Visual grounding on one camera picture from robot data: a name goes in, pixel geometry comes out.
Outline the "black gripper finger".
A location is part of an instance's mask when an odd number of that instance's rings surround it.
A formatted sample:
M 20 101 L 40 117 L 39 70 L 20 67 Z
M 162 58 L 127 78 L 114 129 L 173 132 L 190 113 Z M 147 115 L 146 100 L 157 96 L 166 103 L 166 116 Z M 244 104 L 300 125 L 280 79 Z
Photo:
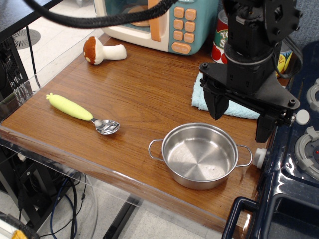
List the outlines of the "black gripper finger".
M 257 129 L 255 141 L 257 143 L 265 143 L 273 133 L 278 119 L 277 113 L 260 114 L 257 119 Z
M 210 89 L 204 88 L 204 99 L 210 115 L 215 120 L 219 120 L 229 107 L 228 98 L 214 94 Z

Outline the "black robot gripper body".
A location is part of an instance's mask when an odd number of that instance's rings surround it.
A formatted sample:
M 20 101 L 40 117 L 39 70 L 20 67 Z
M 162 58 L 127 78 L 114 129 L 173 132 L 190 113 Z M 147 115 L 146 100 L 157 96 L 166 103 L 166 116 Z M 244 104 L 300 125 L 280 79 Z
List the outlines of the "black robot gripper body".
M 264 48 L 258 54 L 245 55 L 226 46 L 227 64 L 204 62 L 199 66 L 201 86 L 259 114 L 277 113 L 276 124 L 292 124 L 300 103 L 278 82 L 274 52 L 280 49 Z

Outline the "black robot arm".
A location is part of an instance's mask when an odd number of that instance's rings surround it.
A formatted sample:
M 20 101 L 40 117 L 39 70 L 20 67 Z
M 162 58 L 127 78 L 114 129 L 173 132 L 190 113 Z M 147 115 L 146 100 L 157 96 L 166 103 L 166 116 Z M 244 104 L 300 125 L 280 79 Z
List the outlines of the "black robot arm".
M 294 122 L 299 100 L 281 86 L 277 64 L 303 16 L 294 0 L 225 0 L 228 40 L 226 64 L 202 63 L 200 81 L 208 110 L 218 120 L 234 101 L 259 113 L 255 140 L 266 142 L 274 129 Z

